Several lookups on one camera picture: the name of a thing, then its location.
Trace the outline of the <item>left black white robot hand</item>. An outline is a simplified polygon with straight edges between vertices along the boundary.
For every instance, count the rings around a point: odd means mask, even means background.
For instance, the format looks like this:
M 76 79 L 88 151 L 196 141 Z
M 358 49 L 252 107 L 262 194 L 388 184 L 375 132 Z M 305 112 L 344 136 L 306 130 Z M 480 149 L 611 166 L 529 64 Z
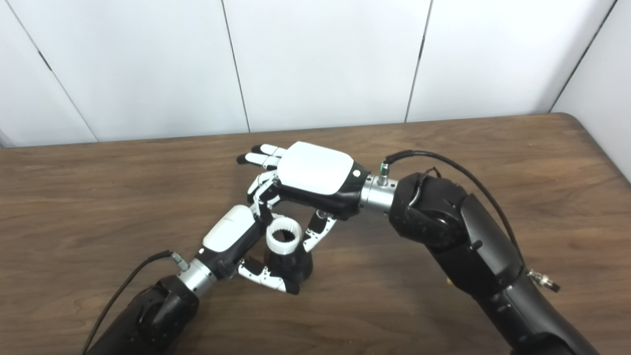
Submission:
M 187 270 L 187 287 L 201 296 L 218 280 L 238 274 L 264 287 L 297 295 L 300 286 L 296 282 L 271 270 L 268 265 L 246 257 L 262 237 L 266 238 L 273 254 L 285 256 L 296 250 L 302 232 L 300 225 L 286 216 L 272 216 L 271 224 L 267 225 L 255 218 L 249 207 L 232 207 L 203 238 Z

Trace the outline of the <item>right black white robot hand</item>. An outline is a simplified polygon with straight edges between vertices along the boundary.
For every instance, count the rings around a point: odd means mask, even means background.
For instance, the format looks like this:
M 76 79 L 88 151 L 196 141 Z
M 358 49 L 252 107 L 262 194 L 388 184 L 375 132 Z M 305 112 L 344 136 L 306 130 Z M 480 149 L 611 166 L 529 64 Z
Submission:
M 273 208 L 284 201 L 314 209 L 302 243 L 305 252 L 310 252 L 338 220 L 358 215 L 363 207 L 361 191 L 370 172 L 342 151 L 305 142 L 287 149 L 258 144 L 239 155 L 237 162 L 264 169 L 246 193 L 253 214 L 264 225 L 271 225 Z

